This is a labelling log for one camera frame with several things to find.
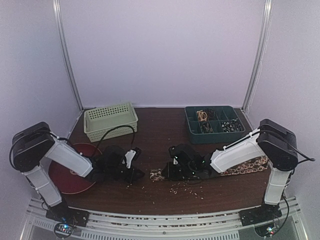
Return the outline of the patterned paisley necktie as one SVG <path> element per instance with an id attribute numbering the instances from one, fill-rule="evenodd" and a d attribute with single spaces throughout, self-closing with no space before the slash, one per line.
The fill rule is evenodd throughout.
<path id="1" fill-rule="evenodd" d="M 266 156 L 260 156 L 238 164 L 220 173 L 220 176 L 245 175 L 257 172 L 263 172 L 268 169 L 269 159 Z M 165 177 L 162 175 L 162 168 L 152 169 L 149 178 L 152 181 L 163 181 Z"/>

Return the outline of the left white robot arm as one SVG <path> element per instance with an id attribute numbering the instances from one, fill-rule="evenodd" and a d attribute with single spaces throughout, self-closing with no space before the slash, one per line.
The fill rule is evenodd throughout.
<path id="1" fill-rule="evenodd" d="M 61 222 L 67 222 L 72 218 L 72 211 L 63 204 L 62 189 L 55 185 L 52 171 L 43 167 L 43 161 L 62 167 L 57 170 L 56 176 L 62 179 L 65 186 L 71 182 L 70 175 L 90 184 L 107 179 L 121 179 L 132 184 L 145 176 L 142 170 L 133 165 L 141 154 L 140 148 L 125 150 L 111 145 L 97 155 L 98 149 L 95 146 L 91 154 L 85 154 L 67 138 L 54 134 L 49 125 L 42 121 L 13 136 L 9 162 L 52 208 L 53 215 Z"/>

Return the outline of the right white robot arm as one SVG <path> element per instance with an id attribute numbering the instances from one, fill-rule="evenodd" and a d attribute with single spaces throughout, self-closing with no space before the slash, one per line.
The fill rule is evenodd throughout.
<path id="1" fill-rule="evenodd" d="M 268 220 L 275 212 L 282 197 L 290 173 L 298 165 L 297 138 L 289 129 L 263 119 L 259 127 L 245 137 L 215 150 L 200 155 L 190 145 L 179 144 L 169 148 L 169 161 L 161 175 L 172 181 L 211 179 L 234 166 L 249 160 L 266 157 L 272 164 L 264 194 L 264 204 L 256 210 L 259 220 Z"/>

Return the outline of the red round tray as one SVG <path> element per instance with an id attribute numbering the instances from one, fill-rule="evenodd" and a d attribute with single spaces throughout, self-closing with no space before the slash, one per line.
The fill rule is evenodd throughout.
<path id="1" fill-rule="evenodd" d="M 89 143 L 75 143 L 75 149 L 86 156 L 91 156 L 96 146 Z M 70 169 L 61 164 L 52 161 L 48 168 L 48 175 L 55 186 L 62 194 L 74 195 L 82 193 L 91 188 L 95 182 L 90 182 L 83 177 L 78 176 Z"/>

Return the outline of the dark green compartment organizer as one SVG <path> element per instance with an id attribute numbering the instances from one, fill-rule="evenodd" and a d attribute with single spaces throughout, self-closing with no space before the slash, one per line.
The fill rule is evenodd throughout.
<path id="1" fill-rule="evenodd" d="M 198 121 L 197 111 L 203 110 L 207 113 L 207 121 Z M 243 125 L 235 109 L 228 105 L 222 106 L 187 106 L 184 108 L 186 131 L 189 141 L 192 144 L 217 144 L 233 143 L 243 137 L 246 128 Z M 223 132 L 221 122 L 238 119 L 244 131 L 241 132 Z M 203 134 L 201 123 L 209 122 L 213 133 Z"/>

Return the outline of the pale green plastic basket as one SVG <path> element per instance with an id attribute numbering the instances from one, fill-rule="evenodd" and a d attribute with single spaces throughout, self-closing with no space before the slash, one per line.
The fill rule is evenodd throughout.
<path id="1" fill-rule="evenodd" d="M 104 139 L 116 138 L 138 131 L 138 116 L 131 102 L 125 102 L 106 107 L 96 107 L 84 112 L 83 132 L 90 142 L 98 142 L 103 135 L 108 133 Z"/>

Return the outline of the tan rubber bands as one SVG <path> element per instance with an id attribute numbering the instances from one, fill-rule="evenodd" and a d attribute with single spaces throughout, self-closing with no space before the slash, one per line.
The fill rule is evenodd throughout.
<path id="1" fill-rule="evenodd" d="M 197 115 L 197 120 L 199 122 L 206 122 L 208 120 L 208 115 L 205 111 L 203 110 L 198 110 L 196 112 L 196 115 Z"/>

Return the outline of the black white small clips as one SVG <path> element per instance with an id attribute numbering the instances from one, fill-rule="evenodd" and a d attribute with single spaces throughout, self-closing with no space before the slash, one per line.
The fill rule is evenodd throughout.
<path id="1" fill-rule="evenodd" d="M 220 124 L 224 133 L 237 133 L 243 132 L 245 130 L 243 125 L 237 118 L 227 121 L 221 121 Z"/>

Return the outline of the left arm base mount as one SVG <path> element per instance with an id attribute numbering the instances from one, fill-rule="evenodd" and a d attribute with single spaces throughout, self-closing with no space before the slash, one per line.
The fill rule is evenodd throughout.
<path id="1" fill-rule="evenodd" d="M 87 226 L 90 213 L 86 210 L 70 208 L 64 199 L 55 206 L 50 206 L 45 201 L 41 206 L 46 210 L 46 218 L 57 221 L 53 227 L 53 233 L 60 240 L 69 238 L 77 227 Z"/>

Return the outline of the front aluminium rail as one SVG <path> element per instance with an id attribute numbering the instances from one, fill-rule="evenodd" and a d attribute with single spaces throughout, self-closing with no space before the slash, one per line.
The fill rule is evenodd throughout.
<path id="1" fill-rule="evenodd" d="M 46 217 L 42 200 L 30 200 L 20 240 L 309 240 L 296 198 L 280 202 L 281 217 L 244 225 L 239 210 L 202 214 L 135 215 L 90 210 L 78 223 Z"/>

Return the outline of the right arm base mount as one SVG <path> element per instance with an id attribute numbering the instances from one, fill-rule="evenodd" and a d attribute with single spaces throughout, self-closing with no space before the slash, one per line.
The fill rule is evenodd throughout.
<path id="1" fill-rule="evenodd" d="M 239 217 L 242 226 L 254 225 L 255 233 L 264 238 L 272 237 L 277 231 L 276 219 L 280 219 L 282 211 L 278 205 L 262 204 L 261 206 L 241 210 Z"/>

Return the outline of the left aluminium frame post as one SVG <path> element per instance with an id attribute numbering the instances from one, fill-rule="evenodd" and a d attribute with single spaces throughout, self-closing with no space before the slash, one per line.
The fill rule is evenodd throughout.
<path id="1" fill-rule="evenodd" d="M 77 107 L 80 111 L 84 110 L 83 103 L 80 98 L 80 93 L 76 84 L 72 64 L 71 64 L 71 59 L 68 51 L 68 46 L 67 46 L 67 41 L 66 41 L 66 35 L 65 35 L 65 30 L 64 30 L 64 24 L 63 24 L 63 17 L 62 17 L 62 12 L 61 12 L 61 1 L 60 0 L 53 0 L 52 1 L 53 5 L 53 13 L 56 21 L 56 26 L 57 26 L 57 31 L 59 35 L 59 41 L 60 41 L 60 46 L 62 50 L 62 58 L 65 66 L 65 70 L 67 73 L 68 80 L 70 82 L 71 86 L 71 91 L 73 93 L 73 96 L 75 98 Z"/>

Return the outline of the aluminium frame post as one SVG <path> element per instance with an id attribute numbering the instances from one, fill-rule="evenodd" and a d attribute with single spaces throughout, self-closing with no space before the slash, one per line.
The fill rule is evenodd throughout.
<path id="1" fill-rule="evenodd" d="M 57 26 L 57 31 L 59 35 L 59 41 L 60 41 L 60 46 L 62 50 L 62 58 L 65 66 L 65 70 L 67 73 L 68 80 L 70 82 L 71 86 L 71 91 L 73 93 L 73 96 L 75 98 L 77 107 L 80 111 L 84 110 L 83 103 L 80 98 L 80 93 L 76 84 L 72 64 L 71 64 L 71 59 L 68 51 L 68 46 L 67 46 L 67 41 L 66 41 L 66 35 L 65 35 L 65 30 L 64 30 L 64 24 L 63 24 L 63 17 L 62 17 L 62 12 L 61 12 L 61 1 L 60 0 L 53 0 L 52 1 L 53 5 L 53 13 L 56 21 L 56 26 Z"/>
<path id="2" fill-rule="evenodd" d="M 250 111 L 250 106 L 252 105 L 253 98 L 257 89 L 259 77 L 261 74 L 262 60 L 268 44 L 268 37 L 270 33 L 272 8 L 273 8 L 273 1 L 265 0 L 257 50 L 256 50 L 254 62 L 253 62 L 253 68 L 251 71 L 248 88 L 247 88 L 246 95 L 242 105 L 242 110 L 245 114 L 248 114 Z"/>

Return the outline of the right aluminium frame post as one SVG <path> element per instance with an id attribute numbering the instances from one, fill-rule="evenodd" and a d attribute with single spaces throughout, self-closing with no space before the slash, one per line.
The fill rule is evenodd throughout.
<path id="1" fill-rule="evenodd" d="M 245 114 L 248 114 L 250 111 L 250 106 L 252 105 L 253 98 L 257 89 L 259 77 L 261 74 L 262 60 L 268 44 L 268 37 L 270 33 L 272 8 L 273 8 L 273 1 L 265 0 L 257 50 L 256 50 L 254 62 L 253 62 L 253 68 L 251 71 L 248 88 L 247 88 L 246 95 L 242 105 L 242 110 Z"/>

